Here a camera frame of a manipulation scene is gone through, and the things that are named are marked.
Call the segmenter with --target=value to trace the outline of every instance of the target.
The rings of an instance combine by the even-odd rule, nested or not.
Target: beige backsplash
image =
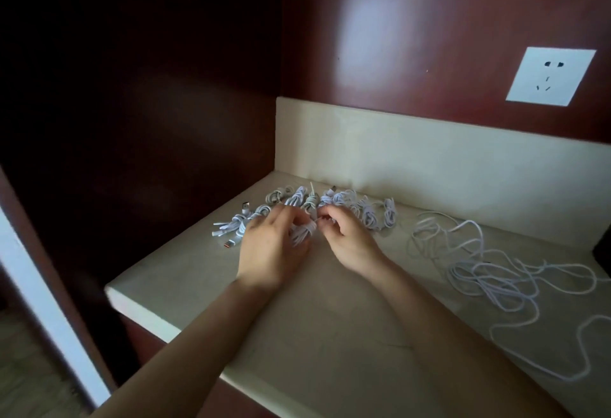
[[[279,97],[276,170],[584,249],[611,224],[611,145]]]

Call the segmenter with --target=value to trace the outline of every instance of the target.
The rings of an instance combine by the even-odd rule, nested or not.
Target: wall socket
[[[529,46],[506,100],[568,106],[595,52]]]

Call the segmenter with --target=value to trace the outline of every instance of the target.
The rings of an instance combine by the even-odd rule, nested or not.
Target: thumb
[[[316,225],[330,244],[336,242],[342,236],[339,225],[331,220],[318,219]]]

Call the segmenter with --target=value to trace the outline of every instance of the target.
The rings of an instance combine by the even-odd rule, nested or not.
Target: forearm
[[[231,283],[94,417],[195,416],[270,297],[267,291]]]
[[[458,415],[568,416],[566,411],[491,342],[389,260],[365,275],[388,300],[417,358]]]

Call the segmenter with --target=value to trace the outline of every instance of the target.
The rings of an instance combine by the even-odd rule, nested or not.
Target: dark brown wooden panel
[[[280,0],[3,0],[0,164],[118,383],[103,285],[274,167]]]
[[[611,0],[283,0],[282,95],[611,143]],[[571,104],[506,102],[527,46],[593,48]]]
[[[123,315],[120,315],[120,318],[134,345],[138,359],[144,365],[164,347],[165,342],[129,318]],[[197,414],[197,418],[275,418],[275,416],[220,378]]]

